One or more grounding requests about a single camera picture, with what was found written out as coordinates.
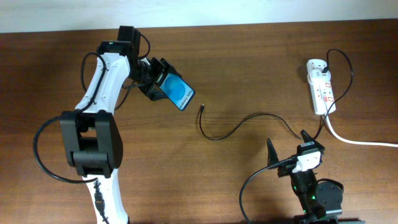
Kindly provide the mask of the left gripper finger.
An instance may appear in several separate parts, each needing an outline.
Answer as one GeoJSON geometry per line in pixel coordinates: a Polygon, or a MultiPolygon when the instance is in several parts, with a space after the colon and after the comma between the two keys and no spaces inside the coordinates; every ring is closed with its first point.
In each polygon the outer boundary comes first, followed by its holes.
{"type": "Polygon", "coordinates": [[[162,90],[158,90],[156,88],[153,88],[149,93],[149,99],[151,101],[157,101],[166,98],[168,98],[168,96],[162,90]]]}
{"type": "Polygon", "coordinates": [[[179,74],[178,71],[176,71],[175,67],[172,66],[171,64],[169,64],[164,58],[161,59],[161,62],[165,65],[165,68],[163,71],[164,75],[173,74],[180,78],[182,77],[181,74],[179,74]]]}

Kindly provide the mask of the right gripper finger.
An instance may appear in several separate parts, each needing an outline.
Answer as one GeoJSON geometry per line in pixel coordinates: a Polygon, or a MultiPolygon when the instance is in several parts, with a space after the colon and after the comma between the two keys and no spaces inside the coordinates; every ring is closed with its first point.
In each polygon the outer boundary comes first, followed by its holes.
{"type": "Polygon", "coordinates": [[[268,151],[268,158],[267,158],[267,166],[270,169],[276,169],[279,167],[279,158],[274,148],[272,141],[268,138],[267,139],[267,151],[268,151]]]}
{"type": "Polygon", "coordinates": [[[312,142],[313,141],[313,138],[306,132],[306,130],[304,130],[304,129],[301,130],[300,134],[301,134],[301,136],[303,138],[304,143],[308,143],[308,142],[312,142]]]}

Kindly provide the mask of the blue screen smartphone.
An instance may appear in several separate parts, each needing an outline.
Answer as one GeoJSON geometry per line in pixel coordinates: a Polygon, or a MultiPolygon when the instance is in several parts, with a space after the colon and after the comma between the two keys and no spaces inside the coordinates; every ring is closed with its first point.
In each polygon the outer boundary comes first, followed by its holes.
{"type": "Polygon", "coordinates": [[[165,77],[160,89],[180,111],[184,111],[195,96],[195,90],[173,73],[165,77]]]}

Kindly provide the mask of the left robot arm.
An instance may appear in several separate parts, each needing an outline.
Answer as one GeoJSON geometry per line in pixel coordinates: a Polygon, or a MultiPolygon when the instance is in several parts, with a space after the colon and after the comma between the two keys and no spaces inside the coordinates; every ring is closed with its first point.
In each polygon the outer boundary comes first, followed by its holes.
{"type": "Polygon", "coordinates": [[[139,54],[141,38],[133,26],[120,26],[116,40],[103,41],[94,52],[96,70],[84,97],[60,118],[67,162],[88,187],[98,223],[130,222],[119,188],[123,141],[114,119],[125,80],[131,79],[152,101],[182,92],[166,85],[172,66],[139,54]]]}

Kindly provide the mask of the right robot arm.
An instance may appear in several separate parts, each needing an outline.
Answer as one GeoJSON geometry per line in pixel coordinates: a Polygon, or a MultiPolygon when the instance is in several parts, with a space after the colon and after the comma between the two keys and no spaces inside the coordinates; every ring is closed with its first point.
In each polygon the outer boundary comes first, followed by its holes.
{"type": "Polygon", "coordinates": [[[268,161],[271,169],[277,169],[278,177],[289,176],[294,194],[298,197],[303,214],[293,217],[294,223],[338,223],[342,214],[343,184],[331,179],[317,179],[314,169],[322,164],[325,147],[305,130],[301,132],[303,143],[297,152],[279,160],[270,139],[267,140],[268,161]]]}

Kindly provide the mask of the white USB charger plug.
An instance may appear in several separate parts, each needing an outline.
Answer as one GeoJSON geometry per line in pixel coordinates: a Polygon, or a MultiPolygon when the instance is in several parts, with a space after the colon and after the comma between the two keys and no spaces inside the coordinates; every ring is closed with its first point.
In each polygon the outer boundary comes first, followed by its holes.
{"type": "Polygon", "coordinates": [[[308,83],[314,85],[315,83],[326,83],[331,80],[331,73],[329,71],[323,72],[323,70],[315,69],[311,70],[307,74],[308,83]]]}

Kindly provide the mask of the white power strip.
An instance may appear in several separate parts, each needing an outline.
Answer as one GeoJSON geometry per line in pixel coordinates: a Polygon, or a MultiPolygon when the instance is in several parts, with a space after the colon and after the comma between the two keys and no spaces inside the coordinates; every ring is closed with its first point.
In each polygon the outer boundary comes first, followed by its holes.
{"type": "MultiPolygon", "coordinates": [[[[326,68],[326,62],[321,59],[310,59],[307,62],[307,74],[311,70],[319,69],[324,70],[326,68]]],[[[335,98],[331,87],[331,81],[326,83],[315,83],[310,85],[310,91],[312,94],[313,108],[317,115],[326,115],[327,111],[333,113],[336,110],[336,106],[333,104],[335,98]]]]}

